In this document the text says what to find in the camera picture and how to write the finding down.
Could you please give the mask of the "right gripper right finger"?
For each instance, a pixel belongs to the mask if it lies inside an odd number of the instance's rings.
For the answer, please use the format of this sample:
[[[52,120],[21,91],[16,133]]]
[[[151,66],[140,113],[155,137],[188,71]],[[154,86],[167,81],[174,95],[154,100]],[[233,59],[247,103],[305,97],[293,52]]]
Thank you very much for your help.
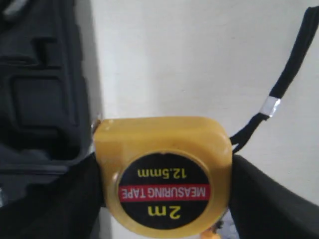
[[[317,239],[319,207],[240,155],[233,156],[229,209],[241,239]]]

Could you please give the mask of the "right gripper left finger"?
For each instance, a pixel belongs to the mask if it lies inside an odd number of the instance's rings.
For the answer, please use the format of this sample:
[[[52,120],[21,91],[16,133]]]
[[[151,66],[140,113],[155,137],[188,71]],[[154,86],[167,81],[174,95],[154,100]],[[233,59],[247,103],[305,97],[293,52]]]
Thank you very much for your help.
[[[68,172],[0,210],[2,239],[89,239],[103,204],[91,154]]]

